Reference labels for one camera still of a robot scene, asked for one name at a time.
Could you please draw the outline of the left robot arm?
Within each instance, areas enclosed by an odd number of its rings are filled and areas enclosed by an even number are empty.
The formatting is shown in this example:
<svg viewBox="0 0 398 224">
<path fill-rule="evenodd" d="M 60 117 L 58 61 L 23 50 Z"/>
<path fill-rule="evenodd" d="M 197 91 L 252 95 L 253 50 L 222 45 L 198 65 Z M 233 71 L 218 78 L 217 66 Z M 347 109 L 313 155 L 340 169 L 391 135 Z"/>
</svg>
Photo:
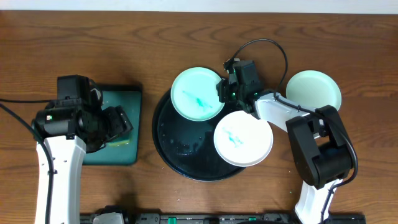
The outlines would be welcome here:
<svg viewBox="0 0 398 224">
<path fill-rule="evenodd" d="M 80 179 L 87 153 L 101 150 L 133 126 L 122 106 L 82 98 L 54 100 L 33 121 L 39 132 L 36 223 L 79 223 Z"/>
</svg>

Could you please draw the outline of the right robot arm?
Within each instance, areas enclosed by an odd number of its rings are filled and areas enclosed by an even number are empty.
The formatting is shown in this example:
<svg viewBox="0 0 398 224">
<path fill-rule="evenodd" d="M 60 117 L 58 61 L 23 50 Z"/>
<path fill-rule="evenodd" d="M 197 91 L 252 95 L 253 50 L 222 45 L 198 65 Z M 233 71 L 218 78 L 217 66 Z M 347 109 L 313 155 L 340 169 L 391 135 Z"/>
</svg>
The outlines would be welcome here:
<svg viewBox="0 0 398 224">
<path fill-rule="evenodd" d="M 358 173 L 358 158 L 339 116 L 341 92 L 328 75 L 305 70 L 288 82 L 286 94 L 266 90 L 256 72 L 232 73 L 216 86 L 220 101 L 239 111 L 216 126 L 220 157 L 239 167 L 260 163 L 271 151 L 271 126 L 288 134 L 295 167 L 303 180 L 292 221 L 323 223 L 335 190 Z"/>
</svg>

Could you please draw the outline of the mint plate with stain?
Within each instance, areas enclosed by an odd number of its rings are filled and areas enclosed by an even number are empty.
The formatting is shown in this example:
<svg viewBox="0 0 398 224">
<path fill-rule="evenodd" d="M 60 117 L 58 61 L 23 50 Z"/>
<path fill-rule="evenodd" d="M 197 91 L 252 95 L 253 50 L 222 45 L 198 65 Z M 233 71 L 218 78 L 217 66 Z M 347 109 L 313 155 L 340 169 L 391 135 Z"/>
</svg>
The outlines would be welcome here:
<svg viewBox="0 0 398 224">
<path fill-rule="evenodd" d="M 221 77 L 204 67 L 184 70 L 174 80 L 170 98 L 175 110 L 190 121 L 206 121 L 215 117 L 224 107 L 216 85 Z"/>
</svg>

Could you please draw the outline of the mint green plate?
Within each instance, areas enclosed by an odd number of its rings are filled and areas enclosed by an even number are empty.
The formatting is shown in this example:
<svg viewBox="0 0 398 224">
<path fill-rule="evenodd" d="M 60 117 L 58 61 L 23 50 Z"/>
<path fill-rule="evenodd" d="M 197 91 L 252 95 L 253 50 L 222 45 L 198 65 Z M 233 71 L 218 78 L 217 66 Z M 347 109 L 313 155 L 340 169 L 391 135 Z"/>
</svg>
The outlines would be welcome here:
<svg viewBox="0 0 398 224">
<path fill-rule="evenodd" d="M 304 70 L 295 74 L 286 87 L 286 97 L 302 106 L 340 109 L 342 95 L 337 83 L 323 72 Z"/>
</svg>

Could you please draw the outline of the green and yellow sponge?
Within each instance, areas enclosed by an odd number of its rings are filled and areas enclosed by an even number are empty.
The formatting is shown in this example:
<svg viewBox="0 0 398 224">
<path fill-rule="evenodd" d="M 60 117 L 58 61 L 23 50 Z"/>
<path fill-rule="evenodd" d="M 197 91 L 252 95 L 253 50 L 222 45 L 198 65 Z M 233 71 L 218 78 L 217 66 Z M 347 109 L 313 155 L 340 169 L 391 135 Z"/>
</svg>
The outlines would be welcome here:
<svg viewBox="0 0 398 224">
<path fill-rule="evenodd" d="M 108 146 L 111 147 L 117 147 L 117 146 L 122 146 L 125 144 L 129 144 L 131 141 L 131 135 L 129 133 L 122 135 L 114 140 L 112 140 L 111 142 L 107 143 Z"/>
</svg>

